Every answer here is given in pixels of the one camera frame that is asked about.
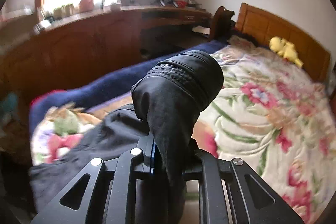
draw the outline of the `metal screw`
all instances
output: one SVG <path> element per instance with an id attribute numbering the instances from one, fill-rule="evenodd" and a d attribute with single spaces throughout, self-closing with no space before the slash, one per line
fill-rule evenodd
<path id="1" fill-rule="evenodd" d="M 136 155 L 139 155 L 141 153 L 141 149 L 140 148 L 133 148 L 131 150 L 131 154 L 136 156 Z"/>
<path id="2" fill-rule="evenodd" d="M 242 159 L 240 159 L 240 158 L 234 158 L 233 159 L 233 163 L 235 165 L 243 165 L 244 161 Z"/>
<path id="3" fill-rule="evenodd" d="M 91 164 L 92 164 L 93 166 L 98 166 L 98 165 L 100 165 L 101 163 L 102 163 L 102 159 L 101 159 L 101 158 L 94 158 L 94 159 L 91 160 Z"/>

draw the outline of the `black jacket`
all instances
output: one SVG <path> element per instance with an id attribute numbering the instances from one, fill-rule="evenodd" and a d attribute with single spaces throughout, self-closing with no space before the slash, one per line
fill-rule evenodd
<path id="1" fill-rule="evenodd" d="M 133 86 L 134 105 L 109 113 L 60 160 L 32 167 L 37 211 L 90 160 L 117 158 L 152 132 L 165 172 L 156 183 L 138 182 L 136 221 L 178 223 L 184 203 L 181 172 L 193 127 L 222 85 L 220 66 L 204 52 L 189 51 L 159 62 Z"/>

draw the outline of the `wooden cabinet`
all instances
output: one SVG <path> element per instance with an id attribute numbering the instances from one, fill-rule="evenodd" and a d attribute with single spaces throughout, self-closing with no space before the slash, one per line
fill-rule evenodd
<path id="1" fill-rule="evenodd" d="M 105 73 L 141 62 L 139 13 L 114 13 L 100 19 L 97 34 L 105 52 Z"/>
<path id="2" fill-rule="evenodd" d="M 147 16 L 154 11 L 154 16 Z M 160 13 L 170 17 L 161 18 Z M 140 34 L 157 25 L 195 24 L 210 13 L 175 8 L 124 8 L 76 15 L 16 47 L 4 59 L 1 75 L 29 104 L 55 89 L 73 89 L 142 61 Z"/>

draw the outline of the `blanket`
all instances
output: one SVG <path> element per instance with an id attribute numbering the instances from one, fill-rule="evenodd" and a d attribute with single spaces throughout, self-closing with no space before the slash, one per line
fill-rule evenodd
<path id="1" fill-rule="evenodd" d="M 226 45 L 228 45 L 227 37 L 221 37 L 218 40 L 203 43 L 182 52 L 188 50 L 200 50 L 212 54 Z M 37 125 L 44 119 L 49 108 L 53 106 L 61 107 L 70 102 L 74 102 L 76 107 L 85 107 L 85 109 L 90 109 L 103 104 L 108 100 L 129 92 L 132 86 L 143 78 L 159 61 L 182 52 L 162 56 L 113 71 L 94 82 L 77 89 L 53 92 L 43 96 L 40 100 L 36 100 L 34 104 L 32 104 L 29 111 L 29 132 L 31 136 Z"/>
<path id="2" fill-rule="evenodd" d="M 313 223 L 336 190 L 336 128 L 324 86 L 247 40 L 229 43 L 212 54 L 224 83 L 199 121 L 220 159 L 242 158 Z"/>

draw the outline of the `red object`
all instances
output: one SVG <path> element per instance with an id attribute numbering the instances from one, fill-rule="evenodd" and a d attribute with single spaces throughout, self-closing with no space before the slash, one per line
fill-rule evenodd
<path id="1" fill-rule="evenodd" d="M 323 153 L 324 156 L 328 156 L 329 153 L 329 140 L 327 137 L 323 137 L 320 139 L 319 144 L 320 151 Z"/>
<path id="2" fill-rule="evenodd" d="M 56 134 L 52 134 L 48 141 L 50 157 L 47 158 L 46 163 L 50 164 L 53 162 L 53 160 L 57 160 L 57 150 L 59 148 L 67 147 L 71 149 L 76 146 L 77 143 L 79 143 L 82 137 L 83 134 L 68 135 L 65 138 L 61 138 Z"/>
<path id="3" fill-rule="evenodd" d="M 175 2 L 177 3 L 178 7 L 182 9 L 187 5 L 187 3 L 183 0 L 176 0 Z"/>
<path id="4" fill-rule="evenodd" d="M 301 181 L 295 186 L 294 197 L 283 195 L 284 201 L 291 206 L 294 211 L 303 219 L 305 223 L 310 220 L 310 211 L 312 204 L 311 191 L 307 189 L 307 181 Z"/>
<path id="5" fill-rule="evenodd" d="M 294 90 L 289 89 L 284 82 L 277 80 L 276 86 L 277 86 L 278 91 L 282 93 L 285 99 L 292 100 L 292 101 L 297 99 L 296 92 Z"/>
<path id="6" fill-rule="evenodd" d="M 283 153 L 287 153 L 289 148 L 293 146 L 293 143 L 285 135 L 283 128 L 280 131 L 280 134 L 276 137 L 275 143 L 281 144 L 281 150 Z"/>
<path id="7" fill-rule="evenodd" d="M 265 108 L 271 109 L 278 104 L 276 98 L 271 93 L 252 82 L 248 82 L 241 86 L 240 90 L 247 95 L 251 102 L 255 104 L 262 104 Z"/>
<path id="8" fill-rule="evenodd" d="M 47 97 L 48 95 L 54 94 L 56 92 L 65 92 L 65 90 L 52 90 L 41 96 L 38 96 L 30 102 L 30 107 L 32 107 L 34 104 L 38 103 L 39 101 L 41 101 L 43 98 Z"/>
<path id="9" fill-rule="evenodd" d="M 205 135 L 204 143 L 207 146 L 207 152 L 209 152 L 215 158 L 218 158 L 217 144 L 216 144 L 216 141 L 215 141 L 215 137 L 213 135 L 211 135 L 210 133 L 207 133 L 207 132 L 205 132 L 204 135 Z"/>

